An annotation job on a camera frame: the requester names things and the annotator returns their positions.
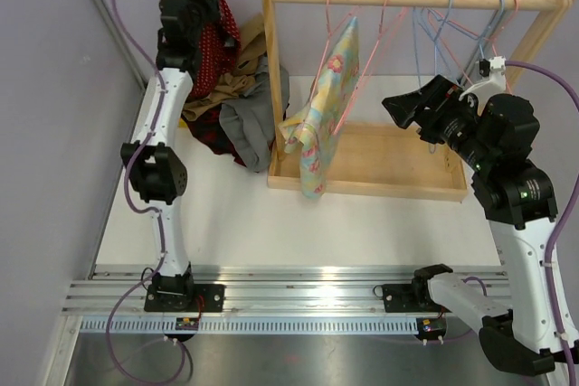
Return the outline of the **blue wire hanger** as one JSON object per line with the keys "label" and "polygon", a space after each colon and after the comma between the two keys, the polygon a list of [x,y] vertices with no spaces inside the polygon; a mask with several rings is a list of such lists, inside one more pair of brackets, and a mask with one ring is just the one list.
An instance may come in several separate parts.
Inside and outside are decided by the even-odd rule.
{"label": "blue wire hanger", "polygon": [[416,67],[416,74],[419,83],[419,87],[422,86],[422,74],[420,70],[420,61],[419,61],[419,50],[418,50],[418,43],[417,43],[417,31],[416,26],[419,26],[428,40],[432,43],[433,47],[433,72],[434,76],[440,73],[439,63],[438,60],[442,61],[442,64],[447,69],[448,72],[451,72],[451,68],[449,63],[447,62],[445,56],[441,53],[439,40],[441,36],[441,31],[435,31],[432,29],[432,26],[428,24],[427,20],[427,13],[428,8],[422,7],[420,10],[417,10],[415,7],[412,11],[412,30],[413,30],[413,49],[414,49],[414,59],[415,59],[415,67]]}
{"label": "blue wire hanger", "polygon": [[[448,72],[442,64],[442,61],[438,60],[440,68],[439,74],[445,71],[448,79],[454,80],[461,85],[473,83],[472,74],[478,61],[485,57],[488,50],[491,50],[494,54],[497,53],[495,41],[505,27],[501,22],[506,12],[506,0],[498,1],[499,9],[492,15],[489,22],[480,32],[469,30],[463,24],[451,19],[453,0],[448,0],[447,9],[444,14],[433,8],[428,8],[428,24],[432,26],[433,30],[441,31],[439,40],[440,50],[451,68],[451,72]],[[451,29],[475,43],[475,50],[468,66],[463,66],[459,62],[457,56],[452,52],[450,45],[444,40],[442,34],[446,29]]]}

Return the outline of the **red white polka-dot skirt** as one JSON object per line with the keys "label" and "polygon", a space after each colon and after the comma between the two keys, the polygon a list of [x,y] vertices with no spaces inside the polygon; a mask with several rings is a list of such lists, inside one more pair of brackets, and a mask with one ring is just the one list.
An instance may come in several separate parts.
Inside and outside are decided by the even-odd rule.
{"label": "red white polka-dot skirt", "polygon": [[203,29],[199,47],[202,62],[190,99],[202,99],[209,95],[225,73],[236,65],[241,51],[241,36],[238,24],[225,0],[219,0],[220,19]]}

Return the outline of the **tan brown skirt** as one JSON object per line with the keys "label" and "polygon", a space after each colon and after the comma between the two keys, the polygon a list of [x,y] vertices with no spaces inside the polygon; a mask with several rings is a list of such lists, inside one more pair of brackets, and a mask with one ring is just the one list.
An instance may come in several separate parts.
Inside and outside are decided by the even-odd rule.
{"label": "tan brown skirt", "polygon": [[182,115],[186,121],[196,121],[211,108],[226,100],[238,99],[256,84],[261,59],[266,54],[264,20],[261,13],[254,15],[240,28],[241,50],[231,71],[222,74],[212,91],[203,98],[189,98]]}

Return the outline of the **pastel floral skirt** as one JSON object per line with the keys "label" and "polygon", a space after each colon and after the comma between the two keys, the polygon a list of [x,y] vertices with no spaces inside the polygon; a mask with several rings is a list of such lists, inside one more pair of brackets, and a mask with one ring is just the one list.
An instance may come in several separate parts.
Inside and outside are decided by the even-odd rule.
{"label": "pastel floral skirt", "polygon": [[297,153],[302,194],[317,199],[327,189],[327,171],[337,151],[336,127],[359,78],[359,26],[350,18],[323,54],[310,97],[295,115],[279,124],[284,152]]}

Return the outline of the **red black plaid skirt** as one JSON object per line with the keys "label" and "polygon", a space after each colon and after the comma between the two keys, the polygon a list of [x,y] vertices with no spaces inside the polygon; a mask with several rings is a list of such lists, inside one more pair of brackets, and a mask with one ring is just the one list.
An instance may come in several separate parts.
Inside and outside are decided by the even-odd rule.
{"label": "red black plaid skirt", "polygon": [[220,115],[221,106],[216,106],[205,111],[197,120],[191,121],[184,118],[184,122],[192,136],[207,146],[215,155],[231,155],[237,165],[245,166],[221,127]]}

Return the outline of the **grey skirt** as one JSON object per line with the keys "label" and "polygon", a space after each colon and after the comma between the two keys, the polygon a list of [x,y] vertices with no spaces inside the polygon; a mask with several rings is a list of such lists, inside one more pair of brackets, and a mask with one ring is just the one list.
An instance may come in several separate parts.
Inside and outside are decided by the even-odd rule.
{"label": "grey skirt", "polygon": [[219,122],[245,167],[258,173],[270,166],[276,127],[266,56],[260,57],[253,78],[255,83],[239,98],[221,105]]}

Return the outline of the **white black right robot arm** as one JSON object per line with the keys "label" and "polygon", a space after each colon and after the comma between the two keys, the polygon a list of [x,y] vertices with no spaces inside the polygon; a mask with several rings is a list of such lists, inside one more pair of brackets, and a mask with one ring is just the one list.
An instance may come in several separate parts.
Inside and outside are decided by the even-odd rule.
{"label": "white black right robot arm", "polygon": [[472,189],[508,275],[509,306],[470,287],[450,267],[417,269],[408,284],[383,285],[384,307],[455,314],[479,338],[491,365],[527,377],[578,363],[578,331],[556,266],[563,222],[548,175],[530,160],[540,124],[531,103],[481,87],[462,89],[436,76],[383,106],[401,128],[416,124],[421,140],[446,145],[471,169]]}

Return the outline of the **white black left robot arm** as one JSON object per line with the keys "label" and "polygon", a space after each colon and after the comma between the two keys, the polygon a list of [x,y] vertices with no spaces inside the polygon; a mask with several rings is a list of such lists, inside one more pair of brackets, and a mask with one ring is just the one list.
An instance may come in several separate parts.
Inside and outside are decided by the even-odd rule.
{"label": "white black left robot arm", "polygon": [[147,86],[153,97],[136,139],[120,149],[123,190],[137,193],[144,202],[142,208],[134,203],[129,206],[150,217],[157,246],[157,265],[148,277],[146,311],[213,312],[212,303],[223,296],[223,287],[194,281],[181,224],[188,173],[174,143],[182,107],[201,67],[202,32],[220,21],[220,2],[160,0],[159,10],[157,55],[150,60],[154,79]]}

